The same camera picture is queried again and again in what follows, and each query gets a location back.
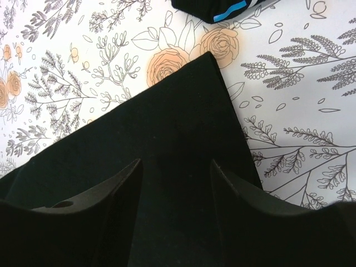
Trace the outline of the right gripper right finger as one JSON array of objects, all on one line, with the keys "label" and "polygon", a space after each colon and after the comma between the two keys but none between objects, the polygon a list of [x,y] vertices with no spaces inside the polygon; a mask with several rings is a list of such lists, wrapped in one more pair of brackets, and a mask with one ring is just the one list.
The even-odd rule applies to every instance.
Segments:
[{"label": "right gripper right finger", "polygon": [[354,266],[355,203],[311,210],[211,163],[225,266]]}]

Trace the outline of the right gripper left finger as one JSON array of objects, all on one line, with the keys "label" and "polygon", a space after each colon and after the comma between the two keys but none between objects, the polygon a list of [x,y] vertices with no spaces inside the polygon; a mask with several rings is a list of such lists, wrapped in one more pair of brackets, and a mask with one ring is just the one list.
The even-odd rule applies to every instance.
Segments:
[{"label": "right gripper left finger", "polygon": [[2,266],[127,266],[143,178],[141,160],[52,207],[1,201]]}]

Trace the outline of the floral patterned table mat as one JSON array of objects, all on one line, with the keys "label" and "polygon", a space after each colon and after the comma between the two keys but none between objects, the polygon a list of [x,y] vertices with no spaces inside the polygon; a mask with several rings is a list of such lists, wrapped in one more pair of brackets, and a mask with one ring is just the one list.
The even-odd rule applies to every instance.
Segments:
[{"label": "floral patterned table mat", "polygon": [[217,24],[170,1],[2,1],[1,175],[208,51],[264,189],[354,201],[354,1],[264,1]]}]

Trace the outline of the black folded t-shirt with logo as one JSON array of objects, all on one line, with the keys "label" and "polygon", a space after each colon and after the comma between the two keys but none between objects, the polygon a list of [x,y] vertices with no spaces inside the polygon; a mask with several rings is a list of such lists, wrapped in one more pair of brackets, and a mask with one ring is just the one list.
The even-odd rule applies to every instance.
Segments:
[{"label": "black folded t-shirt with logo", "polygon": [[264,0],[172,0],[171,5],[202,21],[213,24],[232,19]]}]

